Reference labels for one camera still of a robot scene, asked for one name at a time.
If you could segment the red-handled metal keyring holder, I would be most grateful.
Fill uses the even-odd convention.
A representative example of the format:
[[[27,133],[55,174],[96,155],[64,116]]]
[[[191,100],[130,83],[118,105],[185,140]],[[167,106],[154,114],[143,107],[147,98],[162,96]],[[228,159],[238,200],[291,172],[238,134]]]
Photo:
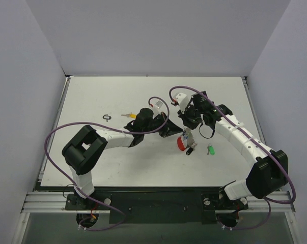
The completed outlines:
[[[188,138],[184,139],[183,134],[187,133]],[[185,151],[186,149],[192,147],[195,148],[197,143],[194,140],[194,136],[192,134],[192,130],[190,128],[184,129],[183,133],[177,138],[177,146],[181,151]]]

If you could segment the key with green tag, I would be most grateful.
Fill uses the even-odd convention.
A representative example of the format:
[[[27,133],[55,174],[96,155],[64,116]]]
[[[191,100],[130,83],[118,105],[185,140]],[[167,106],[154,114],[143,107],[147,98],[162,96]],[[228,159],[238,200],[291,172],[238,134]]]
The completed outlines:
[[[211,144],[207,146],[207,155],[215,155],[215,150]]]

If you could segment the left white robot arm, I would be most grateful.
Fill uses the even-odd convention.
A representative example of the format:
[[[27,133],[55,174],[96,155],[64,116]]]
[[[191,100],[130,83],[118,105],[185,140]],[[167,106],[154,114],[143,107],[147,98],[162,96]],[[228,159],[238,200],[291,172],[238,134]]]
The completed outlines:
[[[72,179],[76,183],[74,191],[77,203],[83,209],[94,206],[95,188],[91,170],[98,162],[105,149],[116,147],[134,147],[144,139],[144,132],[156,130],[160,137],[165,138],[183,132],[164,112],[153,112],[143,108],[135,119],[129,122],[125,133],[115,131],[97,131],[89,125],[83,126],[65,145],[62,156],[69,165]]]

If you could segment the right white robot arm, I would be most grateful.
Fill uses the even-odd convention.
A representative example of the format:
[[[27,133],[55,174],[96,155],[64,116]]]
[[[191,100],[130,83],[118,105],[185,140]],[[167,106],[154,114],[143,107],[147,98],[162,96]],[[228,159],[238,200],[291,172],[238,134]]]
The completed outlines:
[[[218,194],[218,203],[231,207],[236,200],[247,196],[258,199],[267,197],[288,182],[288,157],[274,151],[252,135],[224,104],[215,106],[205,99],[206,92],[188,96],[177,93],[172,101],[179,106],[178,117],[191,130],[206,125],[213,133],[222,135],[247,161],[250,172],[247,178],[226,185]]]

